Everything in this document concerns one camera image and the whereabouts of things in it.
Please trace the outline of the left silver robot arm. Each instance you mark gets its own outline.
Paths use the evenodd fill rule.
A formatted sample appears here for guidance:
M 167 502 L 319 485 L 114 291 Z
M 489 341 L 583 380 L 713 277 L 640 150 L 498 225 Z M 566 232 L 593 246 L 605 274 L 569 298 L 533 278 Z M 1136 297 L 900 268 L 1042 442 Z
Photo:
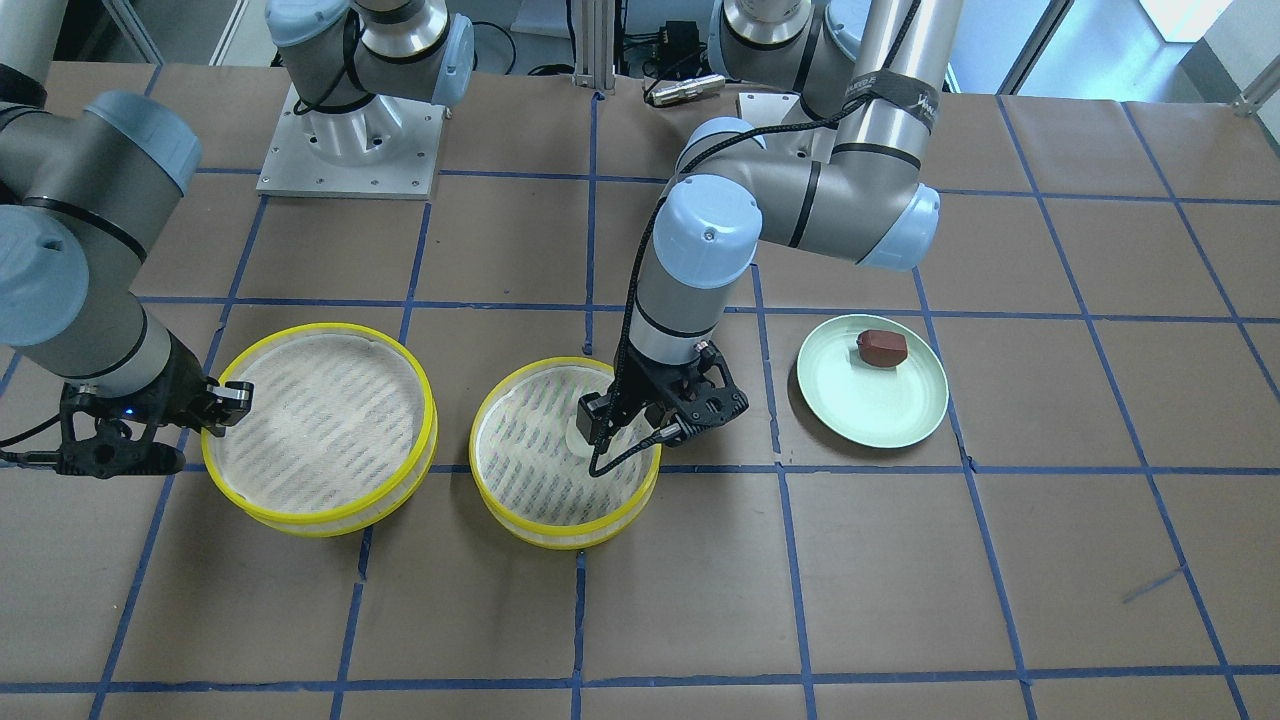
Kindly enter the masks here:
M 920 182 L 959 1 L 719 1 L 707 51 L 732 79 L 796 95 L 773 126 L 701 123 L 675 163 L 628 283 L 614 379 L 579 404 L 599 450 L 639 415 L 643 447 L 681 445 L 748 409 L 712 342 L 762 242 L 913 269 L 938 193 Z

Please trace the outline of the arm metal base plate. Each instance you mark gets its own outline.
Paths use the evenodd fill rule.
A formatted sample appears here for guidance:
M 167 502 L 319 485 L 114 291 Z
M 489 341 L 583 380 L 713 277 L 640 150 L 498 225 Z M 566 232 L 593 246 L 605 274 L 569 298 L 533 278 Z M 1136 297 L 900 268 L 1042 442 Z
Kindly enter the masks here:
M 347 114 L 294 113 L 289 88 L 256 190 L 274 197 L 430 200 L 451 109 L 376 96 Z
M 737 96 L 739 115 L 754 127 L 808 123 L 812 118 L 800 108 L 801 99 L 801 95 L 791 92 L 744 91 Z M 827 163 L 835 137 L 835 129 L 818 128 L 768 135 L 765 141 L 774 151 Z

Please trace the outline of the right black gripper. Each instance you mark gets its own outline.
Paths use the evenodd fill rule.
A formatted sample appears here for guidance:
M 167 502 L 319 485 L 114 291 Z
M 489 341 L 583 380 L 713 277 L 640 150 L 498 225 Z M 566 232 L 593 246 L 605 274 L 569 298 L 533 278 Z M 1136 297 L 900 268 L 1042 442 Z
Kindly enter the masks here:
M 219 384 L 174 336 L 159 374 L 146 386 L 105 395 L 99 383 L 64 384 L 59 404 L 61 443 L 55 471 L 69 477 L 169 475 L 186 465 L 182 451 L 156 441 L 159 427 L 177 425 L 221 437 L 251 411 L 253 383 Z

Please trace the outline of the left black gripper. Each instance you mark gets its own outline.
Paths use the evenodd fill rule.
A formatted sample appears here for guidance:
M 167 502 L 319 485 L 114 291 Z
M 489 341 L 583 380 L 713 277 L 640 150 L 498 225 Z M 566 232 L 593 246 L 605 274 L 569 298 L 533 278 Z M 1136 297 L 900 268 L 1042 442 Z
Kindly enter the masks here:
M 709 340 L 695 343 L 690 363 L 668 365 L 644 356 L 630 341 L 620 346 L 611 387 L 611 434 L 644 415 L 669 447 L 684 445 L 741 416 L 749 400 L 724 356 Z

